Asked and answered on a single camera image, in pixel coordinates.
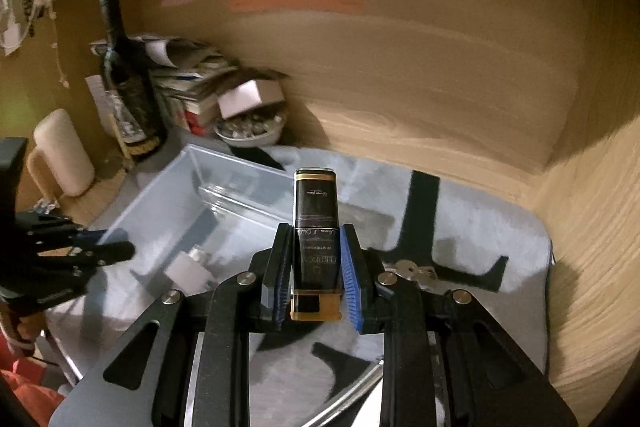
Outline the person's hand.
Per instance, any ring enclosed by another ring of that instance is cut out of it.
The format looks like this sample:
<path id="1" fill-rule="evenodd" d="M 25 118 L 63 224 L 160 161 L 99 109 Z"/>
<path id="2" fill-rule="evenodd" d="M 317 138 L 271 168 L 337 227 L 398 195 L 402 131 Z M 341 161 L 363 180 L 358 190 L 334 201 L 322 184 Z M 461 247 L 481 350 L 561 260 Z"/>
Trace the person's hand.
<path id="1" fill-rule="evenodd" d="M 6 303 L 1 303 L 1 332 L 15 358 L 31 357 L 35 353 L 36 339 L 46 328 L 43 312 L 19 317 Z"/>

